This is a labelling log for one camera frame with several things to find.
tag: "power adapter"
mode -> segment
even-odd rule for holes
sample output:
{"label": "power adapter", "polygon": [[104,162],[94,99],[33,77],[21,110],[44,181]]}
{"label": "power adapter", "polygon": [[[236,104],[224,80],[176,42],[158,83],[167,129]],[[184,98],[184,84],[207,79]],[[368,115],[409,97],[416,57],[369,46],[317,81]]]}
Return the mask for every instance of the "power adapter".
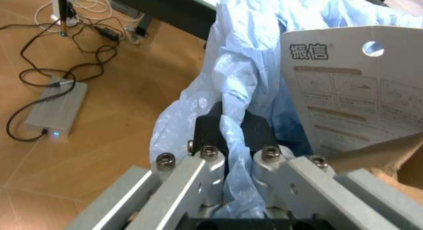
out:
{"label": "power adapter", "polygon": [[101,27],[95,26],[94,28],[100,33],[100,35],[102,35],[105,38],[108,38],[112,41],[119,40],[119,34],[107,27],[101,28]]}

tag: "hex socket screw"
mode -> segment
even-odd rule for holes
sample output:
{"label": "hex socket screw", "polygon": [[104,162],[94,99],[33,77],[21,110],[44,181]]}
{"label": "hex socket screw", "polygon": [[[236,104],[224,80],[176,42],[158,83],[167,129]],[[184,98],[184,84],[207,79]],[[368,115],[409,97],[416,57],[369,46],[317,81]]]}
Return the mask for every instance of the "hex socket screw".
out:
{"label": "hex socket screw", "polygon": [[176,160],[172,153],[164,152],[156,158],[157,170],[159,171],[170,171],[175,168]]}
{"label": "hex socket screw", "polygon": [[217,159],[219,150],[213,145],[205,145],[200,150],[200,158],[206,162],[213,162]]}
{"label": "hex socket screw", "polygon": [[329,166],[329,164],[326,161],[326,158],[324,157],[321,157],[318,155],[311,155],[309,156],[309,159],[320,169],[326,169]]}
{"label": "hex socket screw", "polygon": [[194,141],[193,140],[188,140],[187,151],[188,151],[189,155],[194,154]]}
{"label": "hex socket screw", "polygon": [[267,146],[262,150],[262,160],[268,163],[279,161],[280,150],[275,146]]}

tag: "brown paper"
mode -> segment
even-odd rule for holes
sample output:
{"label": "brown paper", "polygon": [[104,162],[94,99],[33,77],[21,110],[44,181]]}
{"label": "brown paper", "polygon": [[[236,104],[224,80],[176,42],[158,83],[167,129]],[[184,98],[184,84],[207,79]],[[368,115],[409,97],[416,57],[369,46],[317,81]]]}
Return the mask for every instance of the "brown paper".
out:
{"label": "brown paper", "polygon": [[423,204],[423,133],[341,153],[328,161],[337,173],[365,168]]}

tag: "wrinkled plastic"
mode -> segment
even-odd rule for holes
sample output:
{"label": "wrinkled plastic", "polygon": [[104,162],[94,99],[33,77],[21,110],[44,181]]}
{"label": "wrinkled plastic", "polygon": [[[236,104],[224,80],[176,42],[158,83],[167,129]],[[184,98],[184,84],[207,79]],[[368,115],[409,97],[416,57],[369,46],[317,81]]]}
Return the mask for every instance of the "wrinkled plastic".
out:
{"label": "wrinkled plastic", "polygon": [[158,118],[150,160],[162,152],[182,159],[195,119],[223,103],[220,131],[229,149],[225,205],[216,217],[261,218],[264,201],[251,178],[249,148],[240,124],[248,108],[267,118],[276,138],[298,156],[310,153],[285,81],[280,77],[280,33],[361,25],[422,27],[423,17],[365,0],[219,0],[200,75]]}

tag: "cardboard box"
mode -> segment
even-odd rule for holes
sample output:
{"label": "cardboard box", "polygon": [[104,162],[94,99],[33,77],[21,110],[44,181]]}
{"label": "cardboard box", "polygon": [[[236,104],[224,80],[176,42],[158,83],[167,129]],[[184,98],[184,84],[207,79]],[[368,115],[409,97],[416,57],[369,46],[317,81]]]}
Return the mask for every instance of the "cardboard box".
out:
{"label": "cardboard box", "polygon": [[281,35],[282,74],[314,153],[423,131],[422,38],[390,26]]}

